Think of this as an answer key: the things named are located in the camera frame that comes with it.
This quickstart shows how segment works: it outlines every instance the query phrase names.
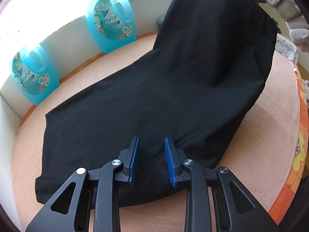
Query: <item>gray glove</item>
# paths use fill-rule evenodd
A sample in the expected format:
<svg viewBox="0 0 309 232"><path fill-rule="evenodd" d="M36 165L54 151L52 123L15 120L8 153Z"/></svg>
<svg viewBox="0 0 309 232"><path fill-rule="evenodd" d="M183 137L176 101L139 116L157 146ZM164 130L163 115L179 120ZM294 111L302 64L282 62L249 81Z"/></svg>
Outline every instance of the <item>gray glove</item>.
<svg viewBox="0 0 309 232"><path fill-rule="evenodd" d="M286 21L293 43L302 52L309 52L309 25L294 0L266 0Z"/></svg>

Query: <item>round table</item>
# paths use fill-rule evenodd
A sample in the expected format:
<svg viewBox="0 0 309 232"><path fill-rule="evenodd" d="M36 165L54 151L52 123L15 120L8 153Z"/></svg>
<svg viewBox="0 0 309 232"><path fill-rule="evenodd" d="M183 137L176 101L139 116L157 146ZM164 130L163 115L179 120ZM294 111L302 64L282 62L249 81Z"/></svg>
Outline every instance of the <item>round table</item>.
<svg viewBox="0 0 309 232"><path fill-rule="evenodd" d="M41 175L45 114L130 65L152 49L155 38L155 33L148 34L107 55L93 57L63 78L58 89L26 115L12 154L14 196L23 228L42 207L36 201L34 183ZM279 223L299 186L307 144L308 113L299 72L275 51L265 89L246 114L218 166L228 167ZM183 190L152 203L121 208L121 228L135 232L183 231L185 205Z"/></svg>

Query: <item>silver screw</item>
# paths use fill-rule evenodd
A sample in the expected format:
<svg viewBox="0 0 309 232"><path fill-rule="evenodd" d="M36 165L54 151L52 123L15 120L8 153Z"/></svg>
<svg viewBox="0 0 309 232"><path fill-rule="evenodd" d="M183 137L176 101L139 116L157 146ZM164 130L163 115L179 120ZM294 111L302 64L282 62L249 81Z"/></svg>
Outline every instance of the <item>silver screw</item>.
<svg viewBox="0 0 309 232"><path fill-rule="evenodd" d="M185 159L184 161L183 161L183 163L185 163L186 165L192 165L193 164L193 160L191 160L191 159Z"/></svg>
<svg viewBox="0 0 309 232"><path fill-rule="evenodd" d="M229 170L226 167L220 167L220 173L228 173Z"/></svg>
<svg viewBox="0 0 309 232"><path fill-rule="evenodd" d="M121 160L119 160L119 159L114 159L114 160L112 161L112 164L113 164L114 166L118 166L118 165L121 164Z"/></svg>
<svg viewBox="0 0 309 232"><path fill-rule="evenodd" d="M79 169L76 170L77 174L84 174L86 172L86 169L83 167L80 167Z"/></svg>

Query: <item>orange trim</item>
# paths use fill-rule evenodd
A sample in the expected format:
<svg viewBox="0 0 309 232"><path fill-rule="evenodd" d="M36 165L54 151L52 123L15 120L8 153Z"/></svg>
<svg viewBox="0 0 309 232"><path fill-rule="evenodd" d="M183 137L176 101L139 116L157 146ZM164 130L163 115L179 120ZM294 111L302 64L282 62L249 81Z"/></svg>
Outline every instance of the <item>orange trim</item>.
<svg viewBox="0 0 309 232"><path fill-rule="evenodd" d="M277 224L279 224L283 219L299 187L299 183L302 174L304 172L305 157L308 149L308 130L309 130L308 108L307 108L306 97L304 98L305 90L302 86L302 78L299 74L298 67L295 66L295 68L297 69L295 75L299 90L300 110L299 110L298 141L300 145L300 151L297 155L294 156L292 167L290 169L290 173L285 182L285 185L281 190L280 194L278 195L277 200L274 202L274 204L272 205L272 207L268 212Z"/></svg>
<svg viewBox="0 0 309 232"><path fill-rule="evenodd" d="M154 32L150 32L141 36L138 36L136 38L136 40L140 40L149 36L153 36L156 35L158 33L158 31L154 31ZM64 83L65 81L67 81L68 79L70 79L71 77L73 77L75 74L77 74L78 72L80 72L82 69L84 69L85 67L87 67L88 65L92 64L94 61L97 61L98 59L100 59L101 57L105 56L105 54L103 52L99 53L98 55L95 55L94 57L88 59L86 62L84 62L83 64L81 64L80 66L78 66L76 69L72 70L69 74L67 74L66 76L64 76L62 79L60 79L60 84ZM33 113L34 109L36 108L36 105L33 105L26 113L26 115L24 116L24 118L21 121L20 126L29 118L29 116Z"/></svg>

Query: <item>fabric softener bottle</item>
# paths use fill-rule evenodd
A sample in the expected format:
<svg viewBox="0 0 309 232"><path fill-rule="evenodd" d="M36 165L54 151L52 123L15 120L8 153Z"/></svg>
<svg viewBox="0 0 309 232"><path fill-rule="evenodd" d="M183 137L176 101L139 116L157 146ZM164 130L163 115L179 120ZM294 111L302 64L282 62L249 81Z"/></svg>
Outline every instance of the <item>fabric softener bottle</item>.
<svg viewBox="0 0 309 232"><path fill-rule="evenodd" d="M136 40L133 11L128 0L91 0L87 25L106 54Z"/></svg>
<svg viewBox="0 0 309 232"><path fill-rule="evenodd" d="M10 64L11 76L19 90L33 104L40 104L58 86L59 79L40 45L24 46Z"/></svg>

